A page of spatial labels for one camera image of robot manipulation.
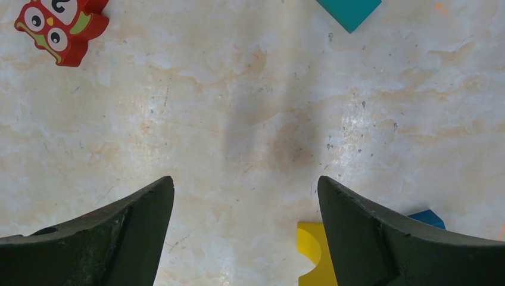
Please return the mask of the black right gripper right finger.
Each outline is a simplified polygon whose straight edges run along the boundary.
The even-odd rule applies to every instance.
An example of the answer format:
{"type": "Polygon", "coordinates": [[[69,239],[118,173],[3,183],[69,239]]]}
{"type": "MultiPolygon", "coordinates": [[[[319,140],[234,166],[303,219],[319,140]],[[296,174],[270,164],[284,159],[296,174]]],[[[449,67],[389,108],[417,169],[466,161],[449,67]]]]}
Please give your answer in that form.
{"type": "Polygon", "coordinates": [[[321,176],[320,213],[339,285],[503,285],[504,242],[419,222],[321,176]]]}

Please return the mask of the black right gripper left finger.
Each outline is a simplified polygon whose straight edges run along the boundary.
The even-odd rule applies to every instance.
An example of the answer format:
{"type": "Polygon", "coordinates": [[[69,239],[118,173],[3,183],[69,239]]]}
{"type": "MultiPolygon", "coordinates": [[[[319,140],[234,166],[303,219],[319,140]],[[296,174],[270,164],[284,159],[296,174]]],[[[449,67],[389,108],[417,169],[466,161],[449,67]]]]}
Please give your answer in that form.
{"type": "Polygon", "coordinates": [[[152,285],[174,204],[164,176],[29,236],[1,238],[2,285],[152,285]]]}

